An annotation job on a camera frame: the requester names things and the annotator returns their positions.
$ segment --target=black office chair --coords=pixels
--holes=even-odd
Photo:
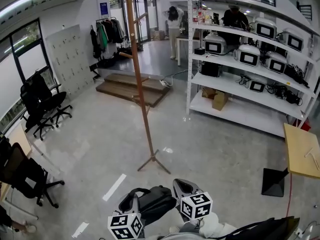
[[[25,82],[20,89],[20,97],[22,102],[25,105],[26,111],[29,114],[29,117],[26,118],[23,114],[23,118],[26,120],[26,132],[28,132],[31,128],[38,125],[37,129],[33,133],[33,136],[36,138],[36,133],[40,131],[40,140],[44,140],[42,138],[42,131],[45,127],[51,127],[54,129],[52,124],[48,124],[49,120],[52,120],[51,117],[44,118],[45,114],[47,113],[43,108],[43,105],[39,102],[38,98],[34,95],[32,88],[29,82]]]
[[[44,78],[41,76],[39,72],[36,72],[31,78],[31,87],[34,91],[34,94],[38,97],[38,99],[42,103],[42,107],[46,111],[51,111],[56,109],[56,113],[51,117],[51,122],[53,123],[53,119],[55,120],[55,127],[59,127],[58,121],[61,115],[68,115],[70,118],[72,118],[72,115],[68,112],[65,112],[66,109],[73,107],[71,105],[65,106],[64,108],[60,108],[61,104],[66,99],[67,93],[65,91],[59,92],[59,87],[61,84],[56,84],[51,89],[48,88]],[[52,95],[51,90],[56,89],[57,94]]]
[[[36,204],[39,206],[43,206],[40,199],[45,195],[54,208],[59,207],[52,202],[48,189],[58,184],[64,185],[63,180],[47,184],[48,172],[32,158],[28,159],[19,143],[12,145],[6,160],[5,164],[0,164],[0,181],[10,184],[26,198],[37,198]],[[27,178],[35,182],[34,187],[26,182]]]

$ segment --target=concrete floor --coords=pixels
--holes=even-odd
[[[185,69],[168,59],[169,42],[152,44],[145,45],[144,52],[139,54],[141,72],[167,75]],[[127,61],[126,66],[117,67],[127,69],[130,64]],[[12,209],[11,217],[18,222],[27,219],[37,226],[38,232],[32,236],[18,232],[13,236],[9,231],[0,233],[1,239],[69,240],[85,222],[88,226],[77,240],[111,240],[107,220],[120,197],[138,187],[172,188],[175,178],[195,182],[207,191],[220,221],[235,227],[285,217],[289,176],[285,179],[283,198],[261,195],[263,168],[286,168],[284,139],[203,113],[186,116],[186,86],[185,81],[175,80],[173,90],[148,114],[153,146],[160,150],[157,157],[171,175],[156,163],[137,172],[149,157],[139,106],[96,92],[94,87],[81,94],[72,102],[73,118],[66,118],[58,129],[49,130],[43,142],[36,141],[62,171],[58,178],[64,179],[65,186],[52,190],[60,207],[51,207],[46,199],[39,207],[36,200],[26,199],[14,190],[12,202],[37,214],[39,220],[29,220]],[[37,152],[33,157],[46,166]],[[103,196],[122,174],[126,178],[104,201]],[[320,181],[293,175],[292,185],[289,215],[301,217],[299,227],[304,229],[309,222],[319,221],[320,209],[313,206],[319,205]],[[178,212],[172,210],[149,225],[146,236],[166,235],[170,226],[180,222]],[[315,227],[313,236],[319,233],[320,227]]]

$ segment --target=shoe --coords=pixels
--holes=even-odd
[[[37,228],[34,225],[26,225],[25,228],[26,228],[26,232],[29,234],[33,234],[37,231]]]

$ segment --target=blue sign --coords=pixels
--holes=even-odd
[[[100,3],[100,11],[101,15],[107,15],[108,14],[108,5],[106,2],[101,2]]]

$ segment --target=metal shelving unit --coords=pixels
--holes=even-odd
[[[288,122],[288,119],[298,119],[300,124],[299,128],[303,125],[309,116],[312,107],[319,95],[320,88],[318,87],[318,79],[320,75],[319,63],[307,55],[294,50],[282,43],[275,40],[271,40],[254,33],[242,31],[239,29],[224,27],[220,25],[206,25],[197,24],[193,22],[193,0],[188,0],[188,20],[189,20],[189,36],[188,36],[188,85],[187,85],[187,108],[186,112],[189,114],[190,110],[206,113],[215,117],[226,119],[238,124],[249,126],[267,133],[271,133],[277,136],[284,137],[283,124]],[[307,88],[302,84],[295,82],[292,78],[285,74],[278,74],[263,67],[261,64],[257,67],[249,66],[236,61],[232,55],[215,55],[208,56],[194,54],[193,51],[193,35],[195,29],[220,31],[255,40],[260,40],[268,44],[285,49],[289,55],[301,58],[312,64],[309,68],[312,72],[309,74],[306,81],[311,88]],[[285,100],[277,98],[274,94],[270,94],[267,91],[262,93],[251,91],[244,86],[238,84],[236,81],[240,79],[239,76],[223,72],[220,77],[211,77],[202,75],[200,72],[193,76],[193,60],[206,61],[216,63],[236,69],[243,70],[245,72],[251,72],[267,79],[279,82],[283,85],[289,86],[292,89],[298,91],[299,95],[303,95],[302,106],[296,104],[290,104]],[[212,101],[210,99],[202,97],[202,91],[199,90],[194,97],[191,97],[192,84],[209,87],[216,90],[220,90],[229,94],[232,97],[223,107],[221,111],[212,108]]]

